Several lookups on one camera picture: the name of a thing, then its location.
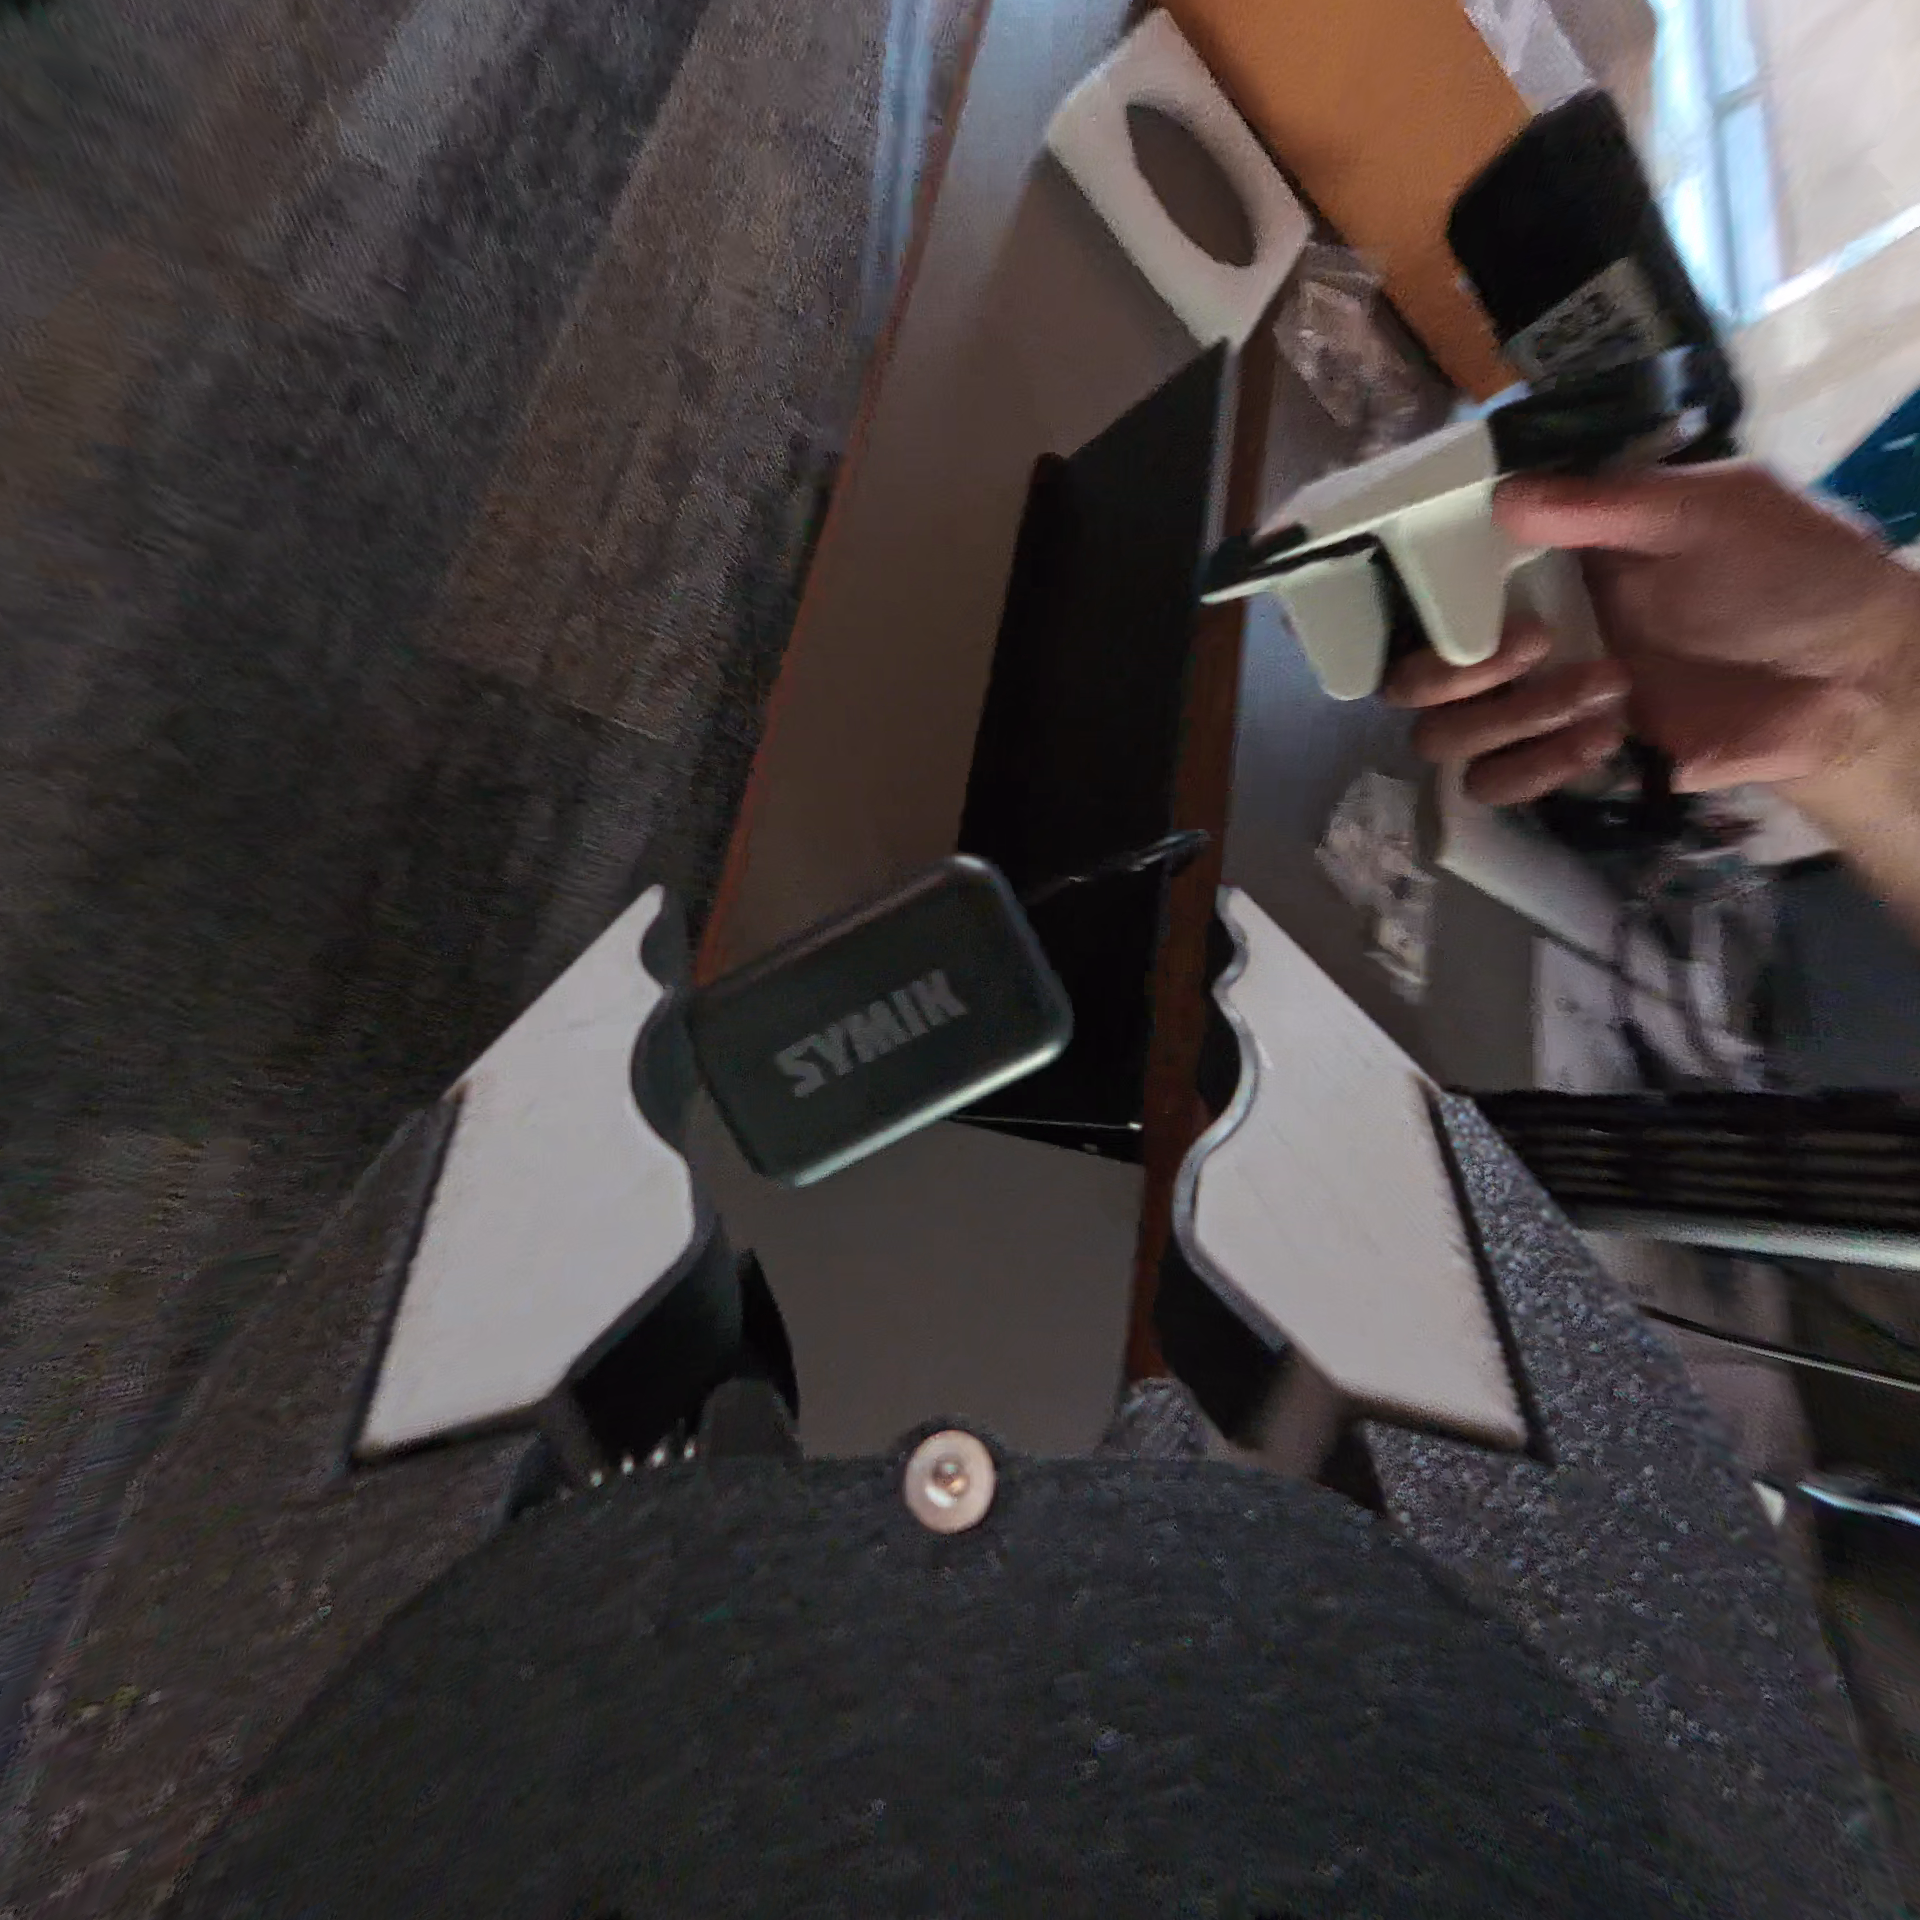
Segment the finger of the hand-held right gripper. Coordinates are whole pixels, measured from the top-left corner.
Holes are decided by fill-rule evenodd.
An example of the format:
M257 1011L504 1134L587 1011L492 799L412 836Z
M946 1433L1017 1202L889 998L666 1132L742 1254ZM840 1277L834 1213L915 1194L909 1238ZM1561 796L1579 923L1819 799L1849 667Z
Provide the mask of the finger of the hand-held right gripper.
M1354 536L1390 510L1423 501L1478 495L1478 510L1491 518L1502 435L1491 413L1449 418L1399 448L1307 478L1287 495L1279 518L1258 536L1258 558L1299 553L1307 540Z
M1287 607L1376 607L1376 536L1232 536L1201 568L1201 607L1276 591Z

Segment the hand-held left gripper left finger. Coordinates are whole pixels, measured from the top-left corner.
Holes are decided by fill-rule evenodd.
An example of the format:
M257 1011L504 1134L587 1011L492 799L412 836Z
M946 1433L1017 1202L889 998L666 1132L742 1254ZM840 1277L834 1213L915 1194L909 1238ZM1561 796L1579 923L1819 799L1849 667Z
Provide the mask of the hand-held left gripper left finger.
M644 889L439 1098L355 1464L541 1431L620 1470L733 1375L796 1422L771 1285L684 1165L690 1098L684 914Z

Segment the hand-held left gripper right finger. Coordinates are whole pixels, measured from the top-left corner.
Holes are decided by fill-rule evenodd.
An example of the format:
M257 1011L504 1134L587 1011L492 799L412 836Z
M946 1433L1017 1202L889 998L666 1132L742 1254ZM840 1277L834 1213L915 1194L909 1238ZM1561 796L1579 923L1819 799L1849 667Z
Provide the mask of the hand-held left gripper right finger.
M1159 1350L1232 1452L1329 1452L1371 1416L1526 1452L1433 1071L1246 892L1219 892L1204 1089L1159 1277Z

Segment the cardboard box with foam insert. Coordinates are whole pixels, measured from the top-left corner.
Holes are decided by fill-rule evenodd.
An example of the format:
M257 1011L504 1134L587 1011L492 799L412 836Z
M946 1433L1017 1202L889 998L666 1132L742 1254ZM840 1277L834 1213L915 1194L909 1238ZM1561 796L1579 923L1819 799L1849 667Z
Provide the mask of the cardboard box with foam insert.
M1433 362L1491 396L1519 378L1449 246L1459 190L1593 86L1552 6L1170 0L1242 123L1354 246Z

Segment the grey desk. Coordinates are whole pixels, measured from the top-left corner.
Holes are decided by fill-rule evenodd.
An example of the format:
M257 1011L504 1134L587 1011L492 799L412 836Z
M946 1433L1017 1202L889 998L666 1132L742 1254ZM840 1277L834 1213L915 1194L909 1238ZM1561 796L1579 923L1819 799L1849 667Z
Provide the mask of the grey desk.
M782 645L703 970L885 892L959 848L974 723L1027 475L1077 448L1186 356L1165 299L1044 156L1044 123L1138 6L985 6L909 274ZM1246 889L1435 1085L1536 1064L1536 928L1459 874L1435 973L1399 1000L1359 954L1314 836L1354 770L1421 780L1407 728L1333 702L1276 611L1231 639L1232 731L1186 736L1231 782L1220 874ZM799 1364L799 1444L878 1452L929 1416L1027 1452L1088 1452L1127 1375L1150 1169L936 1124L780 1190L722 1117L696 1178L771 1277Z

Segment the person's right hand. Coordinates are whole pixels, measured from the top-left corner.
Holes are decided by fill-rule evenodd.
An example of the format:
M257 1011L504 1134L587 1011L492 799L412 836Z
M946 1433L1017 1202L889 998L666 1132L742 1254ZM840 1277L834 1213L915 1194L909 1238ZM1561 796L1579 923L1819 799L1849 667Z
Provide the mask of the person's right hand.
M1525 475L1491 523L1579 553L1606 658L1552 664L1536 614L1471 667L1399 658L1423 759L1512 808L1639 736L1686 796L1774 789L1920 928L1920 577L1888 540L1750 461Z

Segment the pile of clear plastic bags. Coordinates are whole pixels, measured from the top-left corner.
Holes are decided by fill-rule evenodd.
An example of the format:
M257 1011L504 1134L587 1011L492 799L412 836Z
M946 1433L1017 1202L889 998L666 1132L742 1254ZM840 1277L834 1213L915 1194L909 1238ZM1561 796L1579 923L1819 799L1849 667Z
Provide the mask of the pile of clear plastic bags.
M1383 306L1376 268L1340 242L1299 253L1276 343L1354 456L1414 445L1451 413L1451 385Z

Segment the black box with label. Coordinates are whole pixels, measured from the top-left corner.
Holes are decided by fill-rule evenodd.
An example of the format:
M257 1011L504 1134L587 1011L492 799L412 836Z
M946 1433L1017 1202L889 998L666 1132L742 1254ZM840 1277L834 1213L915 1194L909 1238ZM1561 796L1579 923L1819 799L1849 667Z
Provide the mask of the black box with label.
M1201 577L1232 448L1232 343L1027 475L959 848L997 863L1075 1037L961 1117L1142 1165L1155 970Z

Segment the small clear parts bag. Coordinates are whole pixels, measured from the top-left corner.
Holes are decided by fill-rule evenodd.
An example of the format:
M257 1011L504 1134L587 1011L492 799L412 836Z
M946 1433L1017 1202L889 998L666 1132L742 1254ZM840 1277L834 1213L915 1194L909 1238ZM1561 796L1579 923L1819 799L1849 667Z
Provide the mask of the small clear parts bag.
M1314 848L1322 874L1354 907L1367 954L1397 998L1423 1000L1435 942L1435 874L1421 853L1421 789L1354 770Z

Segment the dark grey cylinder bottle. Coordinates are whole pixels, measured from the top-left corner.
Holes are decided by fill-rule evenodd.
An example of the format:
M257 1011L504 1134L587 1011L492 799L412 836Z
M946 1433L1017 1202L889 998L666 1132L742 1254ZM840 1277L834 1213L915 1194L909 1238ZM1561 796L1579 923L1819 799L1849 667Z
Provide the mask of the dark grey cylinder bottle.
M1507 1089L1478 1104L1579 1226L1772 1263L1920 1269L1912 1093Z

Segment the white foam piece with hole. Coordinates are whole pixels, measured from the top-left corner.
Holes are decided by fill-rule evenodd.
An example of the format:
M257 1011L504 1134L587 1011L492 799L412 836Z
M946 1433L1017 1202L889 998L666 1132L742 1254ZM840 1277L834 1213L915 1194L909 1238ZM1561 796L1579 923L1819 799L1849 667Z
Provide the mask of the white foam piece with hole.
M1150 185L1132 107L1179 123L1232 185L1251 226L1251 258L1204 253ZM1307 205L1269 161L1261 139L1213 80L1170 12L1150 12L1052 114L1062 170L1115 228L1121 253L1170 306L1201 343L1246 343L1307 246Z

